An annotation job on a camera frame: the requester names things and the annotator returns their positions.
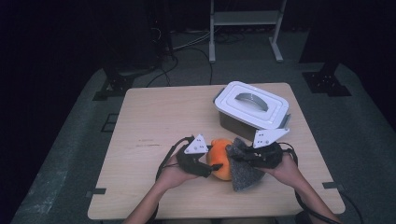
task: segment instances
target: person's left hand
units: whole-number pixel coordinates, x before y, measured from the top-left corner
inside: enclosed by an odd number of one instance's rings
[[[161,185],[163,189],[172,189],[181,185],[186,180],[197,177],[198,175],[188,174],[178,167],[176,155],[173,155],[165,164],[155,184]]]

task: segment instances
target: white shelf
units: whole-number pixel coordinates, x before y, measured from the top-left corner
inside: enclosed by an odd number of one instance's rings
[[[214,25],[276,24],[278,13],[278,10],[215,12]]]

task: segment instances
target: gray floor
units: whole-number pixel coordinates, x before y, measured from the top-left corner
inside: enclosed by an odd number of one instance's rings
[[[278,45],[285,59],[277,63],[268,43],[269,34],[246,35],[232,45],[216,45],[211,84],[234,80],[246,83],[287,82],[291,85],[336,183],[359,207],[365,223],[396,220],[396,134],[348,68],[340,65],[336,76],[352,96],[329,97],[308,89],[302,72],[318,71],[320,63],[299,64],[307,33],[281,33]],[[194,35],[174,35],[174,45]],[[207,43],[193,46],[207,53]],[[210,64],[194,49],[175,53],[177,67],[168,73],[172,86],[209,85]],[[167,58],[163,68],[175,61]],[[134,88],[146,85],[162,71],[139,77]],[[95,188],[111,133],[101,129],[110,113],[118,113],[122,97],[93,101],[106,79],[103,70],[92,74],[43,164],[13,223],[99,223],[89,220],[90,192]],[[166,86],[164,76],[150,87]],[[340,215],[345,223],[359,223],[348,201]],[[279,223],[293,223],[279,217]],[[106,220],[105,223],[120,223]]]

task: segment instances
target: orange object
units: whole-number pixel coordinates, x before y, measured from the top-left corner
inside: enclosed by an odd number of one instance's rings
[[[222,180],[231,180],[230,162],[225,147],[232,143],[232,141],[224,138],[214,139],[211,142],[212,148],[206,153],[206,163],[208,165],[223,164],[217,171],[212,172],[214,176]]]

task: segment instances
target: white triangular marker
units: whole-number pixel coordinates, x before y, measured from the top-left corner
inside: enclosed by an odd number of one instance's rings
[[[289,131],[289,128],[257,130],[256,134],[254,135],[253,147],[258,148],[269,146]]]
[[[209,151],[207,148],[204,137],[201,134],[198,134],[196,138],[184,149],[184,153],[186,154],[197,154],[197,153],[206,153]]]

